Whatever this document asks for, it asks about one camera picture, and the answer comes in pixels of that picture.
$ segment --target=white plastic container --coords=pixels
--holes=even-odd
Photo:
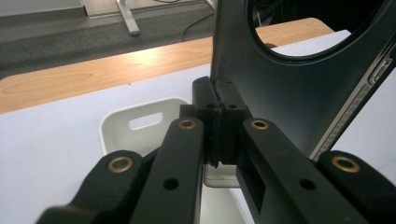
[[[180,105],[186,104],[181,98],[166,98],[108,114],[99,128],[104,154],[131,150],[147,155],[162,144],[170,123],[178,119]]]

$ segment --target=black plastic frame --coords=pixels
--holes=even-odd
[[[249,7],[248,0],[218,1],[211,80],[235,83],[254,117],[273,121],[312,158],[325,133],[394,48],[396,1],[384,1],[354,39],[297,60],[262,45],[249,25]]]

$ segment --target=white wall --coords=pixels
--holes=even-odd
[[[0,0],[0,17],[82,7],[80,0]]]

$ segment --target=circular opening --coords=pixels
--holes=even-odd
[[[361,167],[355,161],[344,156],[332,158],[332,164],[338,169],[348,173],[357,173],[361,170]]]
[[[189,119],[185,119],[183,121],[181,121],[178,126],[182,129],[191,129],[193,127],[195,127],[195,122]]]
[[[163,187],[168,190],[177,189],[178,181],[174,178],[166,179],[163,181]]]
[[[133,163],[134,162],[129,157],[117,157],[108,164],[107,169],[111,173],[122,173],[129,170]]]
[[[262,120],[253,120],[251,122],[251,126],[259,130],[265,130],[269,127],[268,124]]]
[[[300,186],[303,187],[303,189],[309,189],[309,190],[313,190],[317,187],[315,183],[309,179],[301,179]]]
[[[314,56],[328,49],[336,49],[336,45],[348,38],[361,34],[371,22],[383,0],[367,1],[364,4],[359,0],[323,0],[323,1],[277,1],[277,0],[250,0],[250,25],[257,33],[261,42],[272,52],[281,55],[296,57]],[[280,30],[286,30],[288,39],[271,38],[270,33],[275,28],[271,25],[285,22],[302,21],[298,26],[280,25]],[[321,36],[323,41],[318,45]],[[296,50],[295,43],[303,46]]]
[[[206,108],[213,109],[213,108],[215,108],[215,105],[208,104],[208,105],[206,105]]]

